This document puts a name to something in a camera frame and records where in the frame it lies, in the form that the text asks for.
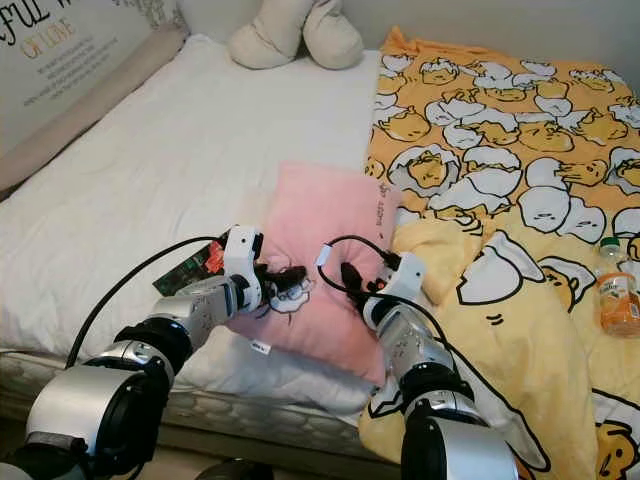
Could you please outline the pink pillow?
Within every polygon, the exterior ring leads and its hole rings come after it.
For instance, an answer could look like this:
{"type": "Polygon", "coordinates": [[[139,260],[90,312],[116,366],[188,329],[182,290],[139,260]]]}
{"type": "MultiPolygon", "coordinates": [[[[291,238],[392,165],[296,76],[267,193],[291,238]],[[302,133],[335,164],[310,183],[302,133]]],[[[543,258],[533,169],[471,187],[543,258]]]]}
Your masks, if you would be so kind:
{"type": "Polygon", "coordinates": [[[316,274],[314,262],[326,242],[339,238],[324,266],[330,279],[338,282],[342,262],[378,275],[380,257],[357,238],[389,247],[401,200],[396,189],[364,173],[320,164],[280,166],[260,259],[273,270],[305,265],[308,275],[301,284],[308,284],[308,300],[276,301],[275,294],[264,312],[233,317],[229,328],[379,387],[385,364],[378,339],[351,298],[316,274]]]}

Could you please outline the grey patterned mattress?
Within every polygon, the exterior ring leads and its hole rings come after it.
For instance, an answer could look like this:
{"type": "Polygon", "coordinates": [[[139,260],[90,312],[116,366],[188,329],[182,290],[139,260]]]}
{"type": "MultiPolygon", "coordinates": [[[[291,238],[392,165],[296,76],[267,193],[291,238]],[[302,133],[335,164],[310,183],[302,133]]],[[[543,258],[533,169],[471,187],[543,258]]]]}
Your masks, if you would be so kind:
{"type": "MultiPolygon", "coordinates": [[[[4,351],[0,353],[0,369],[0,406],[17,412],[31,406],[40,390],[61,369],[61,361],[4,351]]],[[[207,433],[244,436],[311,451],[371,460],[378,457],[358,439],[355,421],[301,404],[174,389],[166,403],[163,421],[207,433]]]]}

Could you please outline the white quilted bed cover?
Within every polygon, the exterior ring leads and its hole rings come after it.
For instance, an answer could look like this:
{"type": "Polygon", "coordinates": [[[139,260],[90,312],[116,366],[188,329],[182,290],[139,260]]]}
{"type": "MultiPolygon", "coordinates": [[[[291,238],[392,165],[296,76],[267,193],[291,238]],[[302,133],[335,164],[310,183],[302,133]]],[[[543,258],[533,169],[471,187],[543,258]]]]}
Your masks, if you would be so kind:
{"type": "Polygon", "coordinates": [[[380,68],[369,50],[347,70],[251,70],[189,36],[3,201],[1,347],[64,361],[106,298],[79,351],[93,355],[152,310],[152,282],[198,237],[264,225],[280,163],[360,172],[380,68]]]}

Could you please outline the yellow egg cartoon blanket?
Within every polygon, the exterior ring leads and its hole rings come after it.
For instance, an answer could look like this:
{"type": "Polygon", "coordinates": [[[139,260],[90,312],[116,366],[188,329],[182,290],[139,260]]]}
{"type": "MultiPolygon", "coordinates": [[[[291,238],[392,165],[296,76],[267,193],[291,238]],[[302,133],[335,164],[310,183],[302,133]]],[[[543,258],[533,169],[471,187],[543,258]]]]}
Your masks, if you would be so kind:
{"type": "Polygon", "coordinates": [[[401,192],[392,247],[518,480],[640,480],[640,319],[599,315],[600,244],[640,305],[640,92],[392,29],[365,172],[401,192]]]}

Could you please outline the beige plush toy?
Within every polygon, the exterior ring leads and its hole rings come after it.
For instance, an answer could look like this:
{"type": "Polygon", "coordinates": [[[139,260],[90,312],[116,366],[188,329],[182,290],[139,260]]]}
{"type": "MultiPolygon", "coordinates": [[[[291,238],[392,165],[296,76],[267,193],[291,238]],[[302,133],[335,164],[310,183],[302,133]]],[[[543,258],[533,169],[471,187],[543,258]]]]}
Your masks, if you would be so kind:
{"type": "Polygon", "coordinates": [[[230,59],[244,68],[273,69],[306,49],[325,69],[356,67],[364,41],[343,6],[344,0],[261,0],[250,23],[230,36],[230,59]]]}

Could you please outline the orange drink bottle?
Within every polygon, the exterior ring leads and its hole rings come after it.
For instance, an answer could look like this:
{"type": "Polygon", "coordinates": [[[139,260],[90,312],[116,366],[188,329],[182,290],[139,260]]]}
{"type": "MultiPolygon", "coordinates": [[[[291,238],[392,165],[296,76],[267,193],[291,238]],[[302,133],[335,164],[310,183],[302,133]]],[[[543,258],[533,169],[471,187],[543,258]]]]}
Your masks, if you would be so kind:
{"type": "Polygon", "coordinates": [[[622,269],[627,261],[620,239],[600,238],[594,262],[596,321],[605,334],[617,338],[640,338],[640,294],[637,280],[630,271],[622,269]]]}

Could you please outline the black lettering wall decal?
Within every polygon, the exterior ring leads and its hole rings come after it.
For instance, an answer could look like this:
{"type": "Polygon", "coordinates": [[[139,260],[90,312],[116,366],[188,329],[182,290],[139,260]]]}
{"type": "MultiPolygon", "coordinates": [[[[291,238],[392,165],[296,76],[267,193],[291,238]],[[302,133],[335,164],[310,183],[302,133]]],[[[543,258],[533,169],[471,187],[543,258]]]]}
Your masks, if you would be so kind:
{"type": "Polygon", "coordinates": [[[90,8],[104,0],[1,0],[3,99],[29,108],[59,99],[86,73],[100,40],[90,8]]]}

